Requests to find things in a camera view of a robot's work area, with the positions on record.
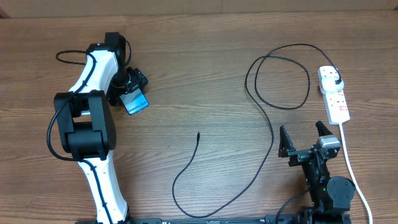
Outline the blue Galaxy smartphone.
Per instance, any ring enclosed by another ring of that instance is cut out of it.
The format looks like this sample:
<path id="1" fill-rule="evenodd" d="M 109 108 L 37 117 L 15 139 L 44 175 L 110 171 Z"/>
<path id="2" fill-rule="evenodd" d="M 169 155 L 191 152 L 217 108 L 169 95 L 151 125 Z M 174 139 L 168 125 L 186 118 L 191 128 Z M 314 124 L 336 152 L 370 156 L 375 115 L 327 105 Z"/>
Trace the blue Galaxy smartphone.
<path id="1" fill-rule="evenodd" d="M 129 115 L 134 115 L 149 106 L 147 98 L 139 88 L 132 93 L 121 95 L 120 98 Z"/>

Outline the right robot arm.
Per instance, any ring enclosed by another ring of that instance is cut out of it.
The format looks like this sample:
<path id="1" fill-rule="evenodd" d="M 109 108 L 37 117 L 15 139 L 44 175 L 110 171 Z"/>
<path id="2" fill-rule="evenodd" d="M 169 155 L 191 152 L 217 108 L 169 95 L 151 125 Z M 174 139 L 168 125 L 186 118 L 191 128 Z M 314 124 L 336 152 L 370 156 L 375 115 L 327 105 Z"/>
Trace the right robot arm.
<path id="1" fill-rule="evenodd" d="M 309 149 L 296 150 L 284 126 L 280 127 L 278 156 L 289 158 L 289 166 L 303 170 L 307 190 L 294 196 L 277 212 L 276 223 L 350 223 L 346 214 L 351 208 L 356 186 L 352 180 L 330 175 L 326 162 L 338 155 L 340 140 L 321 122 L 315 123 L 317 142 Z M 312 206 L 302 207 L 297 213 L 282 215 L 284 208 L 306 193 Z"/>

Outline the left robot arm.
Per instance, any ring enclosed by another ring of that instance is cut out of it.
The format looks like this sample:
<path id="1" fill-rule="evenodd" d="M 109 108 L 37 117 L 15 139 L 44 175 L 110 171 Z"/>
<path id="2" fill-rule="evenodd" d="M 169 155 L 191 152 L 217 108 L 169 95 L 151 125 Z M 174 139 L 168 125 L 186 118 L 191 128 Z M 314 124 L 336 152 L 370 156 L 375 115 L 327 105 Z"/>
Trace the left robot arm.
<path id="1" fill-rule="evenodd" d="M 84 69 L 77 82 L 54 97 L 55 114 L 48 129 L 58 126 L 68 161 L 81 167 L 95 202 L 95 223 L 131 223 L 129 206 L 114 169 L 116 127 L 112 106 L 123 105 L 129 115 L 148 107 L 148 79 L 131 68 L 131 45 L 119 32 L 107 32 L 103 43 L 83 51 Z"/>

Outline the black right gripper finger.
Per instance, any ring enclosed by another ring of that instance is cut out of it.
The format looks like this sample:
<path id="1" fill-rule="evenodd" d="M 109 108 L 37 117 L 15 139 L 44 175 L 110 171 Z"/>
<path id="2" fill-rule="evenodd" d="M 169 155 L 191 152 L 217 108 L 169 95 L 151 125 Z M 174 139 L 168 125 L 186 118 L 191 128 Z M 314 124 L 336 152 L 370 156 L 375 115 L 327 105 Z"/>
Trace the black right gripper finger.
<path id="1" fill-rule="evenodd" d="M 317 127 L 318 135 L 320 137 L 333 135 L 333 133 L 321 121 L 317 121 L 315 126 Z"/>
<path id="2" fill-rule="evenodd" d="M 290 139 L 289 135 L 287 134 L 285 126 L 282 125 L 280 127 L 280 144 L 279 144 L 278 156 L 289 157 L 289 153 L 294 151 L 295 147 L 293 145 L 293 142 Z"/>

